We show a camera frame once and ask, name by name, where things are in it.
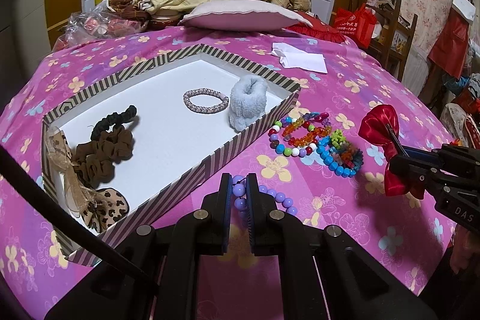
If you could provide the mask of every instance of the red satin bow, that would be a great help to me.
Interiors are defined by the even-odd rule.
[[[399,126],[397,112],[392,105],[378,105],[363,118],[358,135],[369,143],[383,148],[387,160],[385,168],[385,194],[397,196],[411,192],[416,198],[423,199],[424,189],[411,184],[406,178],[400,178],[390,172],[390,159],[397,155],[395,144],[386,128],[390,124],[398,138]]]

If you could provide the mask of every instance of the pink pillow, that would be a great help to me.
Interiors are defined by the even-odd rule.
[[[219,31],[274,31],[303,22],[311,23],[277,4],[258,0],[217,0],[198,5],[182,24]]]

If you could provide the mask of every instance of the sheer gold ribbon bow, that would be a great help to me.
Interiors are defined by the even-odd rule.
[[[63,174],[65,204],[76,217],[87,210],[89,204],[97,206],[105,201],[105,197],[101,194],[81,184],[70,160],[70,149],[57,127],[50,127],[47,131],[45,145],[50,162],[58,172]]]

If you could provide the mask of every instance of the metal bolt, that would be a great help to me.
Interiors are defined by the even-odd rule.
[[[337,236],[340,236],[340,234],[342,233],[342,228],[340,228],[339,226],[328,226],[327,233],[330,236],[333,236],[334,238],[336,238]]]
[[[197,220],[203,220],[203,219],[206,219],[208,217],[208,212],[205,209],[198,209],[198,210],[194,211],[193,216]]]
[[[152,232],[152,227],[146,224],[137,228],[137,234],[140,236],[147,236],[150,232]]]
[[[275,209],[274,211],[270,212],[270,217],[273,218],[274,220],[281,220],[285,217],[285,213],[283,211],[279,211],[278,209]]]

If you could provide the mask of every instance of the pink floral quilt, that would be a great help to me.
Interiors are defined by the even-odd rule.
[[[278,58],[269,55],[272,43],[282,41],[322,53],[328,74],[282,68]],[[365,164],[354,178],[339,178],[316,152],[301,159],[279,156],[270,149],[268,137],[261,136],[154,226],[173,224],[197,209],[203,196],[218,188],[222,172],[255,172],[260,184],[294,199],[304,224],[317,228],[338,224],[418,294],[438,264],[454,224],[434,210],[428,194],[422,201],[410,195],[387,198],[385,157],[358,137],[358,129],[371,108],[388,103],[397,110],[403,144],[430,150],[451,137],[416,97],[351,41],[334,44],[286,31],[273,36],[174,27],[66,49],[45,58],[5,108],[1,144],[40,184],[41,121],[46,112],[113,72],[197,43],[237,53],[296,80],[303,89],[290,116],[329,112],[333,126],[363,149]],[[236,213],[231,224],[228,253],[202,258],[197,318],[281,320],[276,258],[251,255],[248,233]],[[42,319],[89,270],[62,257],[51,225],[0,177],[0,272],[27,311]]]

